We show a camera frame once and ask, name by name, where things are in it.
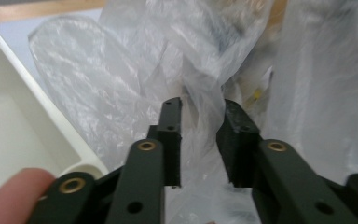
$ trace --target plastic bag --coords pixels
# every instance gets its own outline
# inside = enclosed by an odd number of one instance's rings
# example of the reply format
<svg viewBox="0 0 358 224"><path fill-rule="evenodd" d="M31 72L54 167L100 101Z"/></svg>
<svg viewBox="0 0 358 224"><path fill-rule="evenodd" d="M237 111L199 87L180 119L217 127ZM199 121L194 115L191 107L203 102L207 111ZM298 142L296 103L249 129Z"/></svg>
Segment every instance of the plastic bag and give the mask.
<svg viewBox="0 0 358 224"><path fill-rule="evenodd" d="M111 1L99 23L46 22L30 36L30 47L53 102L110 170L158 122L160 103L180 95L183 187L166 189L166 220L254 223L248 191L227 183L215 133L224 117L221 86L260 37L270 5Z"/></svg>
<svg viewBox="0 0 358 224"><path fill-rule="evenodd" d="M319 174L358 173L358 1L290 1L263 135Z"/></svg>

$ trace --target wooden surface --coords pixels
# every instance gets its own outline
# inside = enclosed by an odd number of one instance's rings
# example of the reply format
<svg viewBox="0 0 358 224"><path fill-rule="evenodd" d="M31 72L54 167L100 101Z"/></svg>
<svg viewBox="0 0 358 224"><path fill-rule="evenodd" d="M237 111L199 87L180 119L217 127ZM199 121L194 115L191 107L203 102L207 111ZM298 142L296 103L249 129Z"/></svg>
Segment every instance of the wooden surface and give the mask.
<svg viewBox="0 0 358 224"><path fill-rule="evenodd" d="M105 0L55 0L0 6L0 22L103 7Z"/></svg>

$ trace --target hand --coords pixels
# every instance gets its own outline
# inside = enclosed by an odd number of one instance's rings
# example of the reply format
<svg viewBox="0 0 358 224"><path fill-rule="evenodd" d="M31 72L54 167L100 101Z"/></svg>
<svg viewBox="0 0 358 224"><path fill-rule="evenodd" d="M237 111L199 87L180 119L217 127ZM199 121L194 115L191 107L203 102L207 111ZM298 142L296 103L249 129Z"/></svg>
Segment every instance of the hand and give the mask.
<svg viewBox="0 0 358 224"><path fill-rule="evenodd" d="M55 180L42 169L24 169L0 188L0 224L24 224Z"/></svg>

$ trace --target white tray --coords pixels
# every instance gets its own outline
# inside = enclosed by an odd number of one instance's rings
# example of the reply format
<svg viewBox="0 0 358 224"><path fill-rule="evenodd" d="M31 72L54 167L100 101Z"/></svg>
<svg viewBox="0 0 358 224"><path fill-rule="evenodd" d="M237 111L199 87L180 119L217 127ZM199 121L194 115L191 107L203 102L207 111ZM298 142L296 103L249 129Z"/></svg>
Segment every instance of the white tray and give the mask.
<svg viewBox="0 0 358 224"><path fill-rule="evenodd" d="M0 36L0 185L26 167L107 174Z"/></svg>

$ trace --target dark object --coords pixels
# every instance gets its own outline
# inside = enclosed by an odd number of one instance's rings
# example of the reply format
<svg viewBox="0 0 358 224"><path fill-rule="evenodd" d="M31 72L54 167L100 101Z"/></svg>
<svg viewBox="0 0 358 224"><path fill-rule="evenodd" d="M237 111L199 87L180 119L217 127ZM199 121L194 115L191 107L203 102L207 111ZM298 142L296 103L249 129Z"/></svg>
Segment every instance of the dark object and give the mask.
<svg viewBox="0 0 358 224"><path fill-rule="evenodd" d="M235 187L253 188L264 224L358 223L358 175L345 186L316 175L288 144L263 140L239 105L226 101L217 145ZM164 103L157 126L131 146L126 165L95 181L57 179L28 223L164 223L164 186L180 186L179 98Z"/></svg>
<svg viewBox="0 0 358 224"><path fill-rule="evenodd" d="M319 177L288 144L262 140L239 105L226 106L217 145L230 182L253 188L264 224L358 223L358 175L345 187Z"/></svg>

